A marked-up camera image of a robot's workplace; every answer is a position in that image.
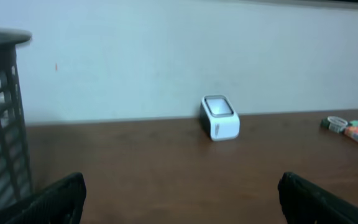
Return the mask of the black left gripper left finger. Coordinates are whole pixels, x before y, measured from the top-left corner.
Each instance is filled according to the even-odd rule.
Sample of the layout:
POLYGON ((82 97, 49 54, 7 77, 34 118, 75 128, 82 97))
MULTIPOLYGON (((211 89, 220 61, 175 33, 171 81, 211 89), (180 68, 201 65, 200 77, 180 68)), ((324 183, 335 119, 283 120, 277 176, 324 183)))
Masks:
POLYGON ((83 174, 74 172, 0 211, 0 224, 79 224, 86 198, 83 174))

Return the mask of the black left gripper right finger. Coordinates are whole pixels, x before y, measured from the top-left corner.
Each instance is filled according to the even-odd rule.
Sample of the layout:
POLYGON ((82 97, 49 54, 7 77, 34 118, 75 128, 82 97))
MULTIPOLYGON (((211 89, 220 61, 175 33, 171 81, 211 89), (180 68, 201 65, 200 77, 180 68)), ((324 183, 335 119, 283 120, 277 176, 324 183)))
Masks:
POLYGON ((358 224, 358 207, 293 172, 283 174, 278 192, 288 223, 358 224))

